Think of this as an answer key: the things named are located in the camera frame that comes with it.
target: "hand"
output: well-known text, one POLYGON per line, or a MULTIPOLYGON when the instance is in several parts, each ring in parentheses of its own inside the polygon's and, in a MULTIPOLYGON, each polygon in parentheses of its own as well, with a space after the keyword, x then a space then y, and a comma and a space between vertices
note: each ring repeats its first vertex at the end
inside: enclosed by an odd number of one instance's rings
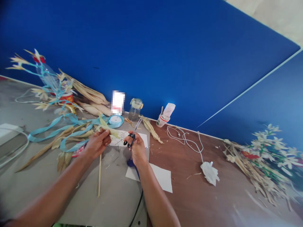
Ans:
POLYGON ((111 143, 110 131, 108 129, 104 130, 101 128, 100 132, 95 132, 87 142, 84 151, 81 152, 82 155, 87 155, 93 159, 99 157, 105 148, 111 143))
MULTIPOLYGON (((124 139, 124 141, 127 141, 129 144, 131 144, 133 141, 133 138, 131 138, 130 136, 127 136, 124 139)), ((136 132, 135 132, 135 141, 134 141, 132 147, 130 148, 130 150, 132 152, 133 162, 136 167, 138 167, 138 165, 140 165, 140 164, 148 163, 146 152, 145 152, 144 141, 140 137, 140 135, 136 132)))

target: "forearm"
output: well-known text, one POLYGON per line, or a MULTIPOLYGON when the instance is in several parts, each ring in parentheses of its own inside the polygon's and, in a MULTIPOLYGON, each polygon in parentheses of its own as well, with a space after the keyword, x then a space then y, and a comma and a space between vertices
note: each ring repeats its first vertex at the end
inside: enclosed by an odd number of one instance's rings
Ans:
POLYGON ((76 158, 50 189, 6 226, 51 226, 60 217, 69 196, 92 161, 93 159, 86 156, 76 158))
POLYGON ((178 217, 149 165, 138 165, 148 214, 154 227, 180 226, 178 217))

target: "blue fabric wall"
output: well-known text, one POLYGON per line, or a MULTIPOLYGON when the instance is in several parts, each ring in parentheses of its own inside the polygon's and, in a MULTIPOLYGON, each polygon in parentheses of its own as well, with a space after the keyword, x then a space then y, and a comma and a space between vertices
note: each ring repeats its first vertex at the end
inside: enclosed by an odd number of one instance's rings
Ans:
POLYGON ((249 143, 264 124, 279 125, 279 138, 303 150, 303 52, 265 78, 198 129, 207 134, 249 143))
POLYGON ((299 49, 222 0, 6 0, 0 19, 0 74, 41 84, 4 69, 36 48, 109 100, 124 91, 127 111, 175 103, 170 123, 192 130, 299 49))

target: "paper cup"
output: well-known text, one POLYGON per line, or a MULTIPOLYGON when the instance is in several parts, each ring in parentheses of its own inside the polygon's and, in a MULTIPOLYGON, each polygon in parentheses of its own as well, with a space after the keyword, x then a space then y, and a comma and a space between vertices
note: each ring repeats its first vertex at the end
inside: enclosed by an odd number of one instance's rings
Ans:
POLYGON ((165 125, 169 120, 170 117, 160 114, 156 124, 159 128, 162 128, 162 126, 165 125))
POLYGON ((74 97, 73 97, 73 93, 67 93, 61 96, 60 100, 67 100, 70 102, 74 102, 74 97))

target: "plastic bottle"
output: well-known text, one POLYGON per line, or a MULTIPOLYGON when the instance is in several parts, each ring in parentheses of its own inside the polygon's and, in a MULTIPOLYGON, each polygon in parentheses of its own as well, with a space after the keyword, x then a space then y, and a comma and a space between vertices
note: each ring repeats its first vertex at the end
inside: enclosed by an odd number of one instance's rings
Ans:
MULTIPOLYGON (((36 62, 36 65, 40 65, 40 62, 38 61, 37 58, 33 57, 33 59, 36 62)), ((44 57, 41 56, 40 61, 42 62, 44 71, 46 71, 46 73, 44 73, 44 78, 40 77, 40 79, 42 80, 44 85, 50 86, 52 90, 57 90, 59 86, 59 79, 56 76, 54 76, 56 75, 56 73, 51 69, 51 67, 49 67, 46 64, 44 57)), ((36 69, 37 69, 37 73, 41 75, 42 69, 41 68, 36 68, 36 69)))
POLYGON ((143 107, 142 100, 139 98, 133 98, 130 102, 131 107, 129 110, 128 118, 131 121, 137 121, 139 119, 140 110, 143 107))

